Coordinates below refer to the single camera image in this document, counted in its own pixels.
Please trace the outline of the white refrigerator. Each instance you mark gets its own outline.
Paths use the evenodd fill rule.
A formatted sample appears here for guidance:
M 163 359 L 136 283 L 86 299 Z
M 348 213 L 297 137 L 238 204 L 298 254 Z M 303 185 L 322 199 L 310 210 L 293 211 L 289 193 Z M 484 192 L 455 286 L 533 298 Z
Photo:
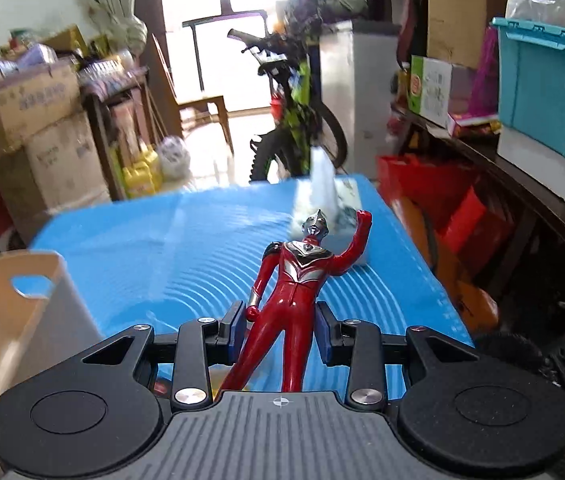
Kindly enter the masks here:
M 343 170 L 378 177 L 377 157 L 391 151 L 386 124 L 396 93 L 396 49 L 401 29 L 392 23 L 343 21 L 319 38 L 321 99 L 345 134 Z

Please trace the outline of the teal plastic storage box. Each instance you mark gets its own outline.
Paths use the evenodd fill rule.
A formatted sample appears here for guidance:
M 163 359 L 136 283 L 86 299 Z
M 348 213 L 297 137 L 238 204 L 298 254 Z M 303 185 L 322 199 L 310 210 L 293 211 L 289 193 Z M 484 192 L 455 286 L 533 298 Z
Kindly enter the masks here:
M 494 18 L 503 125 L 565 158 L 565 28 Z

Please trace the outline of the large wrapped cardboard box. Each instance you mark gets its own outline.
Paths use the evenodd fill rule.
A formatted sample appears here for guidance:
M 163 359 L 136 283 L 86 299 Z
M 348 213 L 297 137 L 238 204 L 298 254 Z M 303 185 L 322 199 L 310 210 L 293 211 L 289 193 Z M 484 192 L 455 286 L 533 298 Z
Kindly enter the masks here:
M 0 195 L 25 243 L 62 212 L 109 203 L 87 114 L 62 119 L 2 157 Z

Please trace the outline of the beige plastic storage bin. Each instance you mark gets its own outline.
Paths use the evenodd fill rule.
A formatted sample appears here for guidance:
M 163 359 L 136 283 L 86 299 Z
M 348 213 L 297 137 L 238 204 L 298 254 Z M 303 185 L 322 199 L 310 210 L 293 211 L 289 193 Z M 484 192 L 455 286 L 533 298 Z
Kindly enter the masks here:
M 59 254 L 0 254 L 0 395 L 101 339 Z

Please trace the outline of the wooden chair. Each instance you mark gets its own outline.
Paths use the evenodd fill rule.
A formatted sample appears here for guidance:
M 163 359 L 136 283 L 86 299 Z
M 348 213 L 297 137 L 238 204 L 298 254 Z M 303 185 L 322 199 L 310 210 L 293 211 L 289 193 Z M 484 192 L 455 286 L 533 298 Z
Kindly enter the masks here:
M 156 36 L 151 35 L 145 48 L 147 67 L 149 70 L 148 81 L 152 103 L 156 106 L 156 113 L 162 120 L 162 125 L 169 136 L 185 139 L 183 128 L 183 110 L 198 110 L 203 106 L 212 104 L 216 113 L 209 113 L 212 122 L 218 122 L 222 127 L 224 139 L 229 151 L 235 154 L 234 142 L 230 133 L 228 110 L 224 96 L 221 94 L 206 93 L 204 91 L 189 91 L 178 94 L 174 86 L 174 79 L 168 70 L 166 61 Z

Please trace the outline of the yellow detergent jug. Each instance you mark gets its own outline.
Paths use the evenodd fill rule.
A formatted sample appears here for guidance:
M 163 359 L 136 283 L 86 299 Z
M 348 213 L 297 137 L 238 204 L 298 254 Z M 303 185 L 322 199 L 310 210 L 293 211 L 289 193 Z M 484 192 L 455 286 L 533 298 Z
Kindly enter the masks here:
M 163 174 L 160 157 L 152 145 L 145 146 L 136 162 L 123 169 L 123 180 L 127 198 L 156 195 L 161 191 Z

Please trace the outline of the white plastic bag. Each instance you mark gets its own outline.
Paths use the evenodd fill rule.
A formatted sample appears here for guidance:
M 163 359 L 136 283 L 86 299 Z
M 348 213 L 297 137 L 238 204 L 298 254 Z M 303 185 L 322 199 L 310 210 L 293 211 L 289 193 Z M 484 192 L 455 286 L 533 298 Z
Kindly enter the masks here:
M 186 178 L 190 169 L 190 154 L 185 143 L 178 136 L 165 136 L 156 148 L 163 177 L 166 180 Z

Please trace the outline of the red ultraman action figure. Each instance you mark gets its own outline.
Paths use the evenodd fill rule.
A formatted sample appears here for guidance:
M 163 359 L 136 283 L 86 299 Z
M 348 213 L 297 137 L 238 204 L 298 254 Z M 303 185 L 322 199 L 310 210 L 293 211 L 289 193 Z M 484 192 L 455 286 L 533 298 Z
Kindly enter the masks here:
M 281 390 L 302 390 L 320 289 L 330 276 L 345 274 L 368 242 L 372 214 L 359 210 L 356 219 L 352 242 L 337 255 L 321 246 L 329 230 L 320 210 L 303 223 L 302 240 L 267 246 L 246 309 L 250 333 L 220 389 L 242 390 L 277 338 L 284 336 Z

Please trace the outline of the blue silicone measuring mat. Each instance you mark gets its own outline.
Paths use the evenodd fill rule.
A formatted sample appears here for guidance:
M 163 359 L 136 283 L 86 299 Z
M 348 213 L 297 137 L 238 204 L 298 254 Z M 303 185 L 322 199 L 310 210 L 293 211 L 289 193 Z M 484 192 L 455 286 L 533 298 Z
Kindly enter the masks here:
M 364 177 L 371 213 L 367 261 L 329 278 L 319 297 L 340 320 L 401 335 L 422 325 L 471 340 L 442 284 L 393 211 Z M 135 324 L 160 334 L 248 300 L 266 247 L 290 236 L 297 184 L 253 184 L 173 192 L 60 214 L 33 240 L 56 252 L 107 336 Z

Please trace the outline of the green black bicycle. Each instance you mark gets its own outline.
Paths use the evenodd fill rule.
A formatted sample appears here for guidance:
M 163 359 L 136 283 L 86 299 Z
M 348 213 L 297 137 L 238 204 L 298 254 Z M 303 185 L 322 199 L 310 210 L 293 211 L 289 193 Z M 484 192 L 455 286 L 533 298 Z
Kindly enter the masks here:
M 348 155 L 347 140 L 311 81 L 306 38 L 279 32 L 256 37 L 234 28 L 227 37 L 242 42 L 244 50 L 258 61 L 258 73 L 277 84 L 272 99 L 275 128 L 251 141 L 250 181 L 266 181 L 272 168 L 281 180 L 307 176 L 312 148 L 323 148 L 333 166 L 342 168 Z

